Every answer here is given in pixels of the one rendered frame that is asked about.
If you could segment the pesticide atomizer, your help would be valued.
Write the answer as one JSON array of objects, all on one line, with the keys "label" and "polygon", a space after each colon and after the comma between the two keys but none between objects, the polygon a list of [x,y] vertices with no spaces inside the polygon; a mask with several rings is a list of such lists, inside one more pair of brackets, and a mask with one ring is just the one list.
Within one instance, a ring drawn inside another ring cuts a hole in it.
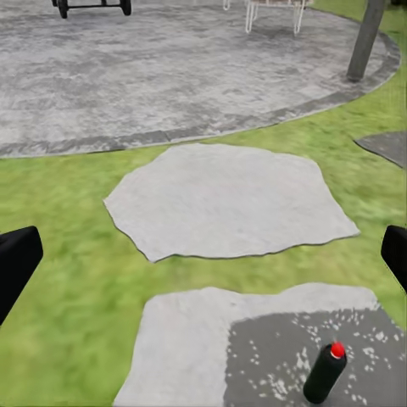
[{"label": "pesticide atomizer", "polygon": [[333,390],[335,381],[345,372],[348,356],[337,337],[331,337],[332,344],[324,345],[318,351],[314,364],[305,377],[303,393],[312,404],[321,405],[326,393]]}]

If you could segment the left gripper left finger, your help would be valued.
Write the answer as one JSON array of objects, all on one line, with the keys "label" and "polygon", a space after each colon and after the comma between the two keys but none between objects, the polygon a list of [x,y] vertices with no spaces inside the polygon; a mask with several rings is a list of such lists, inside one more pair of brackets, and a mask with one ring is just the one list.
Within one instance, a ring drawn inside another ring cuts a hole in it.
[{"label": "left gripper left finger", "polygon": [[0,325],[43,257],[36,226],[0,234]]}]

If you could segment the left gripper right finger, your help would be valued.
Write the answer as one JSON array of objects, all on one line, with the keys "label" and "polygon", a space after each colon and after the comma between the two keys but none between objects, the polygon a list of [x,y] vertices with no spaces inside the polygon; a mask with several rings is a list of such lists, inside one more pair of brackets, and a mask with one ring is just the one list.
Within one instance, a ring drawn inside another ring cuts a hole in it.
[{"label": "left gripper right finger", "polygon": [[388,226],[381,245],[381,256],[407,291],[407,228]]}]

